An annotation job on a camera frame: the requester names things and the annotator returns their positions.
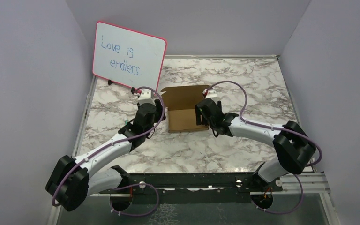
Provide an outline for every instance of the cable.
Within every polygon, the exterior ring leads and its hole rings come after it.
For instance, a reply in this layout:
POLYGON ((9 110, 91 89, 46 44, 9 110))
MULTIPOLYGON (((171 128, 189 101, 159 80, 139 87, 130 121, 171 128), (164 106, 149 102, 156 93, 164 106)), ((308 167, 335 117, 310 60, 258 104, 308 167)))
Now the cable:
MULTIPOLYGON (((144 135, 148 134, 149 132, 151 132, 152 130, 154 130, 155 128, 157 128, 157 126, 161 123, 161 121, 163 120, 164 115, 165 115, 165 105, 164 105, 164 100, 162 99, 161 95, 157 91, 155 91, 154 89, 152 89, 150 87, 139 87, 139 88, 137 88, 135 90, 135 93, 137 93, 137 91, 139 89, 149 89, 154 94, 156 94, 158 96, 159 101, 161 102, 161 105, 162 105, 162 114, 161 114, 161 118, 159 118, 158 122, 151 129, 147 130, 146 132, 144 132, 142 134, 139 134, 139 135, 136 135, 136 136, 133 136, 133 137, 129 137, 129 138, 124 138, 124 139, 121 139, 121 140, 116 140, 112 144, 109 143, 109 144, 104 145, 103 147, 101 147, 97 151, 90 154, 87 158, 92 158, 95 155, 97 155, 98 153, 100 153, 101 151, 103 151, 104 149, 106 149, 108 147, 111 147, 111 146, 114 146, 114 145, 116 145, 116 144, 118 144, 120 142, 130 141, 130 140, 133 140, 135 138, 139 138, 141 136, 144 136, 144 135)), ((61 187, 63 186, 64 182, 68 179, 68 177, 72 174, 72 172, 74 172, 74 170, 76 170, 80 165, 82 165, 84 162, 86 162, 85 160, 87 158, 82 159, 79 163, 77 163, 74 167, 72 167, 71 170, 61 180, 60 184, 57 186, 56 191, 53 194, 53 198, 52 198, 52 205, 53 206, 59 206, 60 205, 59 203, 56 203, 56 198, 57 198, 57 194, 59 193, 61 187)))
POLYGON ((217 82, 217 83, 215 83, 214 85, 208 87, 208 88, 206 89, 206 91, 212 89, 214 86, 216 86, 216 85, 218 85, 218 84, 221 84, 221 83, 233 83, 233 84, 237 85, 239 88, 241 88, 243 94, 245 95, 245 103, 244 103, 244 105, 243 105, 243 107, 242 107, 242 109, 241 109, 241 111, 240 111, 240 119, 241 119, 241 121, 243 121, 243 122, 245 122, 245 123, 247 123, 247 124, 250 124, 250 125, 253 125, 253 126, 257 126, 257 127, 261 127, 261 128, 265 128, 265 129, 273 129, 273 130, 285 131, 285 132, 288 132, 288 133, 297 135, 297 136, 299 136, 299 137, 301 137, 301 138, 304 138, 304 139, 306 139, 307 141, 309 141, 311 144, 313 144, 313 145, 318 149, 319 157, 318 157, 318 159, 317 159, 316 161, 314 161, 314 162, 312 162, 312 163, 310 163, 310 164, 307 164, 306 166, 316 165, 316 164, 318 164, 318 163, 322 160, 322 150, 321 150, 321 147, 320 147, 314 140, 312 140, 311 138, 309 138, 309 137, 307 137, 307 136, 305 136, 305 135, 302 135, 302 134, 300 134, 300 133, 297 133, 297 132, 295 132, 295 131, 293 131, 293 130, 289 130, 289 129, 283 128, 283 127, 270 127, 270 126, 267 126, 267 125, 250 122, 250 121, 247 121, 246 119, 244 119, 244 118, 242 117, 242 115, 243 115, 243 112, 244 112, 244 110, 245 110, 245 108, 246 108, 246 104, 247 104, 247 102, 248 102, 248 96, 247 96, 247 94, 246 94, 245 89, 244 89, 241 85, 239 85, 238 83, 236 83, 236 82, 234 82, 234 81, 220 81, 220 82, 217 82))
POLYGON ((297 181, 299 182, 300 191, 301 191, 301 197, 300 197, 299 203, 293 209, 285 211, 285 212, 275 212, 275 211, 271 211, 271 210, 267 210, 267 209, 262 209, 262 208, 258 207, 255 202, 252 201, 253 204, 256 206, 256 208, 260 209, 261 211, 271 213, 271 214, 277 214, 277 215, 289 214, 289 213, 292 213, 292 212, 296 211, 301 206, 301 203, 304 200, 304 191, 303 191, 303 186, 301 184, 301 181, 300 181, 299 177, 297 175, 295 175, 295 174, 293 174, 293 175, 296 177, 297 181))
POLYGON ((126 189, 126 188, 131 188, 131 187, 134 187, 134 186, 140 186, 140 185, 146 185, 146 186, 151 187, 152 189, 154 189, 155 194, 157 195, 157 203, 154 205, 154 207, 150 211, 142 213, 142 214, 133 214, 133 213, 126 213, 126 212, 122 212, 122 211, 117 211, 117 210, 114 209, 114 207, 113 207, 113 205, 112 205, 112 203, 110 201, 111 212, 116 212, 116 213, 118 213, 118 215, 127 215, 127 216, 131 216, 131 217, 144 217, 144 216, 154 212, 159 206, 159 193, 158 193, 158 190, 152 184, 147 184, 147 183, 132 184, 132 185, 128 185, 128 186, 125 186, 125 187, 116 188, 116 189, 113 189, 113 190, 114 191, 119 191, 119 190, 123 190, 123 189, 126 189))

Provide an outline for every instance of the marble table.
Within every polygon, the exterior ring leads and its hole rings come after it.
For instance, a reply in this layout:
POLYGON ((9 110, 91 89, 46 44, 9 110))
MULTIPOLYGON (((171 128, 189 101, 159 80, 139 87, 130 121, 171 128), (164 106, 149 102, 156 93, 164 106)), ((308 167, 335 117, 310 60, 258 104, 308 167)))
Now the marble table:
MULTIPOLYGON (((181 85, 214 84, 231 80, 241 84, 248 102, 245 118, 285 124, 296 121, 277 59, 165 59, 159 90, 181 85)), ((238 113, 244 104, 233 84, 215 88, 224 112, 238 113)), ((86 128, 77 155, 84 154, 114 136, 136 113, 137 100, 130 90, 98 79, 86 128)), ((129 173, 250 172, 276 156, 273 148, 246 138, 219 136, 211 130, 167 132, 166 121, 153 137, 130 154, 107 165, 119 165, 129 173)))

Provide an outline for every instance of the cardboard box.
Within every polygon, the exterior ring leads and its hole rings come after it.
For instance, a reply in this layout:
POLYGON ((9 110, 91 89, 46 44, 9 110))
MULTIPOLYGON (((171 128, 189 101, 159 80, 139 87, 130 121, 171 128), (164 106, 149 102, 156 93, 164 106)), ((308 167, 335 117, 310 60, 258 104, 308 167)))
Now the cardboard box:
POLYGON ((208 130, 209 126, 196 124, 195 105, 203 100, 202 92, 209 85, 166 87, 161 90, 168 108, 169 133, 208 130))

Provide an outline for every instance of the white marble surface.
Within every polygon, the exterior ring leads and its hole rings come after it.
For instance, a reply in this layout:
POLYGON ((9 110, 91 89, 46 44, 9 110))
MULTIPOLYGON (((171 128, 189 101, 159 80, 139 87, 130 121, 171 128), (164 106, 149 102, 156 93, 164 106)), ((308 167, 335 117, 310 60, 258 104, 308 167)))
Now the white marble surface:
MULTIPOLYGON (((235 81, 245 88, 245 118, 279 124, 296 120, 276 59, 166 59, 158 89, 222 80, 235 81)), ((238 113, 244 103, 241 90, 233 84, 221 84, 215 89, 223 111, 238 113)), ((78 155, 114 136, 125 118, 134 117, 136 103, 128 88, 108 86, 106 80, 99 79, 78 155)), ((274 149, 265 144, 222 135, 214 138, 211 130, 169 134, 164 121, 150 140, 103 170, 120 165, 129 173, 249 172, 273 157, 274 149)))

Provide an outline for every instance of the whiteboard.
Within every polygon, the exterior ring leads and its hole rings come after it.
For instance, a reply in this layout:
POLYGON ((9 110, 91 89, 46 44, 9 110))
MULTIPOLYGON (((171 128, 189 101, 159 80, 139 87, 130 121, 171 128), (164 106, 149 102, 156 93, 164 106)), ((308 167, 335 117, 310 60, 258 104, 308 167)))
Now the whiteboard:
POLYGON ((166 40, 99 21, 93 74, 128 87, 158 90, 166 40))

